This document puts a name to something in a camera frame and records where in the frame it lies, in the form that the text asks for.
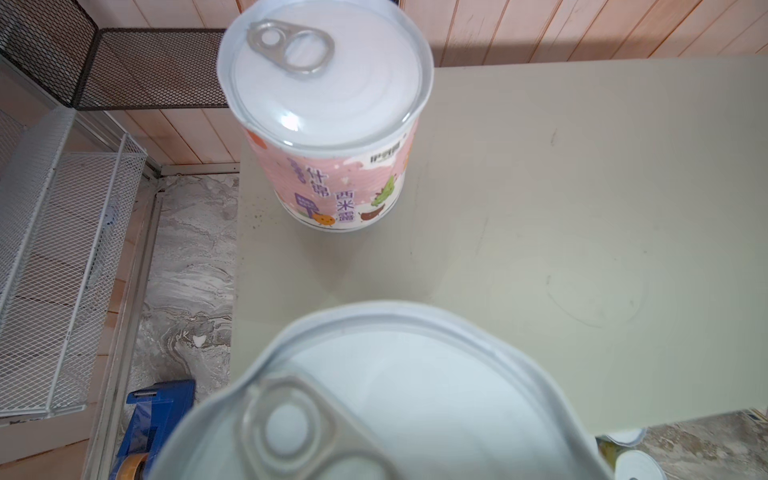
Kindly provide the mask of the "teal labelled can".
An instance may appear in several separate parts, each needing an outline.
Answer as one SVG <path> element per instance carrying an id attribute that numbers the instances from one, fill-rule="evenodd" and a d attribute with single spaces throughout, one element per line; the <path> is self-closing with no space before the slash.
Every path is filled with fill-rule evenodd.
<path id="1" fill-rule="evenodd" d="M 531 358 L 401 301 L 289 324 L 188 413 L 152 479 L 609 479 L 596 439 Z"/>

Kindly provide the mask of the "pink labelled can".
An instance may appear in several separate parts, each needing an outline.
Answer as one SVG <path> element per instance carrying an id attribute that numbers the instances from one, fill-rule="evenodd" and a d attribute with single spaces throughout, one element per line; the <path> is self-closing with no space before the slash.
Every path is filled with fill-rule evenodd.
<path id="1" fill-rule="evenodd" d="M 434 82 L 431 48 L 390 1 L 258 1 L 226 30 L 217 76 L 282 206 L 335 232 L 403 189 Z"/>

